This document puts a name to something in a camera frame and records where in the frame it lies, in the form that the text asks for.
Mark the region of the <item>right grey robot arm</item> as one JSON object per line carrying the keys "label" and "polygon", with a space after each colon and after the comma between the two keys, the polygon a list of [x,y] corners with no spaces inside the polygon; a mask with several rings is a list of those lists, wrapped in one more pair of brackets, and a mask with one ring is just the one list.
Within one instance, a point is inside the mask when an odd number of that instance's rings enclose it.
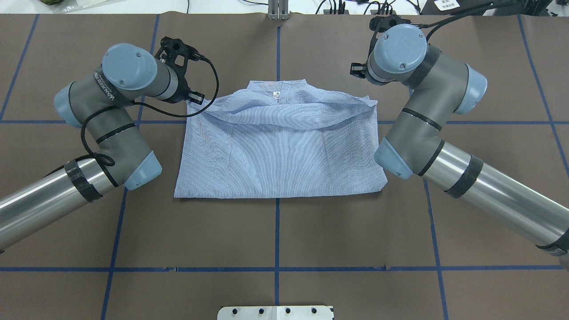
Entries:
{"label": "right grey robot arm", "polygon": [[567,207],[443,140],[452,115],[482,100],[487,79],[443,53],[421,26],[397,17],[373,18],[364,63],[350,74],[374,85],[397,82],[412,91],[374,154],[384,170],[406,180],[419,176],[451,198],[484,211],[568,268]]}

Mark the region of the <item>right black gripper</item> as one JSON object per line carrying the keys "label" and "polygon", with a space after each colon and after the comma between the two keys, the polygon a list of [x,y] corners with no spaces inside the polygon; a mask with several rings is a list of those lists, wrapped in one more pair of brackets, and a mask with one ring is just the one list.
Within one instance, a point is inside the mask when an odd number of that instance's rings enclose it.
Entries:
{"label": "right black gripper", "polygon": [[370,79],[372,78],[368,71],[367,64],[362,64],[362,63],[351,63],[350,75],[357,77],[359,79],[366,79],[366,81],[370,81]]}

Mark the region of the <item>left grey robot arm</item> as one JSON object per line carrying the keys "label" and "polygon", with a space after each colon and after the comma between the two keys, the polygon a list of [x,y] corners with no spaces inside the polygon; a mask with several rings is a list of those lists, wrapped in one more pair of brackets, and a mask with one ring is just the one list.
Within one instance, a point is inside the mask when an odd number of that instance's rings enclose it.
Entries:
{"label": "left grey robot arm", "polygon": [[1,200],[1,251],[58,221],[106,193],[135,190],[162,173],[128,107],[142,96],[176,104],[196,103],[204,95],[185,78],[189,61],[213,63],[181,39],[165,37],[154,55],[130,43],[111,46],[91,75],[71,82],[54,98],[63,120],[80,130],[85,149],[41,180]]}

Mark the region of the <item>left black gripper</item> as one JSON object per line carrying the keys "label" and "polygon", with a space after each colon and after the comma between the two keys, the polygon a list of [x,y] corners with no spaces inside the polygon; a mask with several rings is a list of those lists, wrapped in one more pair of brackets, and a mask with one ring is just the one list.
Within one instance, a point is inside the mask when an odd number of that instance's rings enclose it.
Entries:
{"label": "left black gripper", "polygon": [[205,95],[197,91],[190,90],[187,79],[185,78],[185,69],[182,67],[169,67],[169,71],[172,76],[176,76],[176,81],[172,78],[168,89],[169,91],[173,90],[173,92],[169,97],[167,97],[167,99],[165,99],[165,101],[167,103],[174,104],[187,100],[190,103],[203,105]]}

